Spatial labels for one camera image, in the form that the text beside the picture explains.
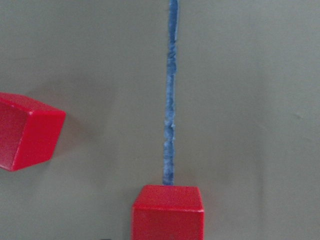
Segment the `red cube block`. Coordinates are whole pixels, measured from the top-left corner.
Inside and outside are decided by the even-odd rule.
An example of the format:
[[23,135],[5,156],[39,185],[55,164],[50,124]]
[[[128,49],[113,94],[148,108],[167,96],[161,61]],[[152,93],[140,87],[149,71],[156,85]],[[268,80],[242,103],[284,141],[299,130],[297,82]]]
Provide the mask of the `red cube block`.
[[0,94],[0,167],[10,172],[53,156],[66,113],[25,95]]
[[203,240],[204,229],[196,186],[145,185],[132,205],[132,240]]

